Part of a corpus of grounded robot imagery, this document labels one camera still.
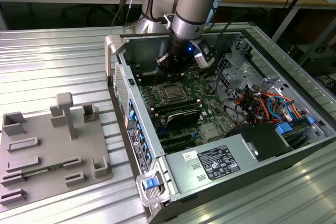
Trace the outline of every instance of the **sticker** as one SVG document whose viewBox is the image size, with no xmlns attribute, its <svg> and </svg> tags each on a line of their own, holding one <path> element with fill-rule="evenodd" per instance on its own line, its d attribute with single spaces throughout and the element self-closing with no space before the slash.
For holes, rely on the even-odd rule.
<svg viewBox="0 0 336 224">
<path fill-rule="evenodd" d="M 182 154 L 185 161 L 192 160 L 194 158 L 197 158 L 197 151 L 192 152 L 186 152 Z"/>
<path fill-rule="evenodd" d="M 240 170 L 239 165 L 226 145 L 198 153 L 197 155 L 208 178 L 211 180 Z"/>
</svg>

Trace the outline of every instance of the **robotic arm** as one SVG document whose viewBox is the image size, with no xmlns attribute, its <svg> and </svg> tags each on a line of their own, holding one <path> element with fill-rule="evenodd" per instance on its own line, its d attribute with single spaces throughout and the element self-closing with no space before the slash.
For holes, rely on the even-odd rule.
<svg viewBox="0 0 336 224">
<path fill-rule="evenodd" d="M 213 2 L 178 0 L 166 53 L 156 60 L 162 71 L 167 74 L 180 73 L 194 60 L 200 68 L 207 68 L 214 62 L 213 52 L 201 37 Z"/>
</svg>

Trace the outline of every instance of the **table leg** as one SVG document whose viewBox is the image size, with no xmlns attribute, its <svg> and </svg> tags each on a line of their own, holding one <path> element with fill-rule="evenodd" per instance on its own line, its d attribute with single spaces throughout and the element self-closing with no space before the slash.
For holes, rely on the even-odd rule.
<svg viewBox="0 0 336 224">
<path fill-rule="evenodd" d="M 4 15 L 2 13 L 2 9 L 0 7 L 0 31 L 1 30 L 8 30 L 8 28 L 7 28 L 7 25 L 6 25 Z"/>
<path fill-rule="evenodd" d="M 281 25 L 279 26 L 279 28 L 277 29 L 277 31 L 274 33 L 272 40 L 274 42 L 277 42 L 278 39 L 280 38 L 280 36 L 282 35 L 282 33 L 286 30 L 287 26 L 289 25 L 289 23 L 293 20 L 293 18 L 295 17 L 296 13 L 298 12 L 298 8 L 293 8 L 289 14 L 286 16 L 286 18 L 283 20 L 283 22 L 281 23 Z"/>
</svg>

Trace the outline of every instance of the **power supply label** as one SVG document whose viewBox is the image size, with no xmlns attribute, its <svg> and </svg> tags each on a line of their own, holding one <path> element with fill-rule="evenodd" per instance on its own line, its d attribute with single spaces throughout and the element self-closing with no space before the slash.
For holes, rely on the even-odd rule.
<svg viewBox="0 0 336 224">
<path fill-rule="evenodd" d="M 240 170 L 235 158 L 226 145 L 198 153 L 209 179 L 215 180 Z"/>
</svg>

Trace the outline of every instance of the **blue latch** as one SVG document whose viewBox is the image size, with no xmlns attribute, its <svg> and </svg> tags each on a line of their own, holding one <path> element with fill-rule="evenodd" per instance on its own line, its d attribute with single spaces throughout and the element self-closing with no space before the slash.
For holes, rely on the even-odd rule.
<svg viewBox="0 0 336 224">
<path fill-rule="evenodd" d="M 313 124 L 315 122 L 314 118 L 312 118 L 311 116 L 307 117 L 307 121 L 309 124 Z"/>
<path fill-rule="evenodd" d="M 149 178 L 143 181 L 143 186 L 145 190 L 149 190 L 149 189 L 159 186 L 159 181 L 157 180 L 157 178 Z"/>
<path fill-rule="evenodd" d="M 281 123 L 277 127 L 277 131 L 281 135 L 284 134 L 284 133 L 286 133 L 286 132 L 289 132 L 291 130 L 293 130 L 293 128 L 288 123 Z"/>
<path fill-rule="evenodd" d="M 134 110 L 131 110 L 131 112 L 130 112 L 130 114 L 128 115 L 128 119 L 129 120 L 132 120 L 132 119 L 134 119 Z"/>
</svg>

